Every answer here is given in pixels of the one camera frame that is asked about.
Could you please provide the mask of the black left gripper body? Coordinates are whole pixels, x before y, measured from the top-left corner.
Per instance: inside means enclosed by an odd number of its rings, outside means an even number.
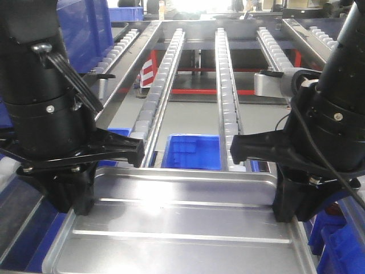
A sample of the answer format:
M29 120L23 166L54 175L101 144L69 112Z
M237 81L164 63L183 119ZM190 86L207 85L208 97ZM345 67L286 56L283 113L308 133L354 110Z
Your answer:
M97 129L75 152L56 158L31 158L23 151L13 128L1 129L1 153L18 162L18 177L42 193L59 212L73 209L88 215L94 205L94 180L102 160L124 158L140 167L144 157L141 139Z

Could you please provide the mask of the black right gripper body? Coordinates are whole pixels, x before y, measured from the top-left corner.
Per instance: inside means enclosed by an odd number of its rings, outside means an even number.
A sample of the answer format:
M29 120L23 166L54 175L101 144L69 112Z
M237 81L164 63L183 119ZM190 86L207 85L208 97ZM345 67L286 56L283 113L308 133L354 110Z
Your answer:
M278 222L290 222L294 217L308 221L330 204L349 196L328 168L296 153L281 130L235 135L230 154L235 164L259 159L277 165L278 181L272 207Z

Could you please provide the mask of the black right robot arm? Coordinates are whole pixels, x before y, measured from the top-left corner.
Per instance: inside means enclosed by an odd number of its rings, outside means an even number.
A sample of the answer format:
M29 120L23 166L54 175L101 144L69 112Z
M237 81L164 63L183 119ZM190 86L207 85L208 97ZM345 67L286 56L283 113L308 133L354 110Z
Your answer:
M274 162L278 222L308 221L331 203L352 196L359 205L364 175L364 2L355 1L322 72L299 72L291 84L291 111L282 130L235 135L233 162Z

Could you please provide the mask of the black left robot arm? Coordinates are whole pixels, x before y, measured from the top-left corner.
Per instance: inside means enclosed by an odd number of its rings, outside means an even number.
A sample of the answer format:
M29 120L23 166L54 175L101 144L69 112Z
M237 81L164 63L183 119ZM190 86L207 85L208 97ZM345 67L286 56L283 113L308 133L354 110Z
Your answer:
M60 212L87 215L102 160L141 165L144 144L97 128L103 105L70 65L56 1L1 2L1 97L11 127L1 153Z

